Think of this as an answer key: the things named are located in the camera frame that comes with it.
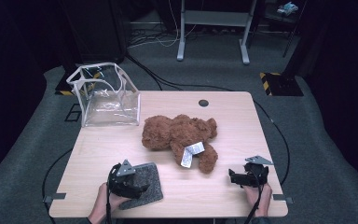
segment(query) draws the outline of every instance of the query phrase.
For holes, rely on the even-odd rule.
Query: gray foam block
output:
[[[121,210],[130,209],[133,207],[142,206],[148,203],[156,202],[162,199],[161,185],[159,183],[158,169],[155,163],[145,163],[133,166],[136,170],[133,178],[133,185],[141,187],[143,185],[150,185],[146,192],[144,192],[139,199],[132,199],[122,203],[119,208]]]

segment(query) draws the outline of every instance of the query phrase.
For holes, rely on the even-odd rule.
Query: sleeve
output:
[[[87,217],[81,219],[77,224],[92,224]]]
[[[271,224],[271,221],[268,217],[254,217],[252,224]]]

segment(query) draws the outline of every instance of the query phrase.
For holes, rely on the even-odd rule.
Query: white tag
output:
[[[185,147],[183,158],[180,164],[184,167],[190,168],[191,162],[193,161],[193,155],[199,154],[204,150],[205,148],[203,147],[202,142],[198,142],[194,145]]]

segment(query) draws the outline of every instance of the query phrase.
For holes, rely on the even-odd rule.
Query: hand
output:
[[[89,221],[94,223],[101,223],[106,217],[106,183],[101,184],[98,189],[97,199],[95,200],[94,207],[92,208],[91,213],[89,214]],[[130,200],[129,198],[119,197],[116,194],[111,193],[109,195],[109,202],[111,205],[111,212],[115,211],[121,203]]]
[[[258,199],[258,188],[243,186],[246,192],[246,199],[251,206],[254,206]],[[258,209],[255,210],[255,217],[267,217],[269,212],[269,203],[271,200],[272,189],[269,183],[261,186],[263,192],[261,193],[260,203]]]

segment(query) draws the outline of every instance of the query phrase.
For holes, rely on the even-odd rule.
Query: gray carpet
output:
[[[249,49],[251,63],[241,62],[235,35],[197,37],[186,42],[185,59],[176,61],[178,43],[171,47],[148,44],[130,48],[130,55],[170,82],[214,85],[234,91],[248,91],[280,128],[290,148],[289,175],[282,186],[293,197],[286,217],[275,223],[358,223],[358,173],[343,159],[324,130],[319,108],[302,77],[296,80],[303,97],[267,96],[260,72],[281,72],[287,65],[282,53],[286,40],[276,35],[257,35]],[[144,70],[126,59],[120,66],[141,91],[156,91],[158,85]],[[50,223],[42,203],[42,184],[46,171],[78,135],[80,122],[64,122],[75,96],[54,94],[63,75],[57,67],[46,72],[45,96],[20,138],[0,165],[0,223]],[[165,91],[175,91],[163,86]],[[187,91],[221,91],[211,88],[182,87]],[[287,153],[277,129],[257,106],[269,150],[279,178],[285,173]],[[69,156],[51,170],[46,194],[59,185]],[[57,223],[77,223],[75,218],[58,218]],[[244,218],[227,223],[243,223]]]

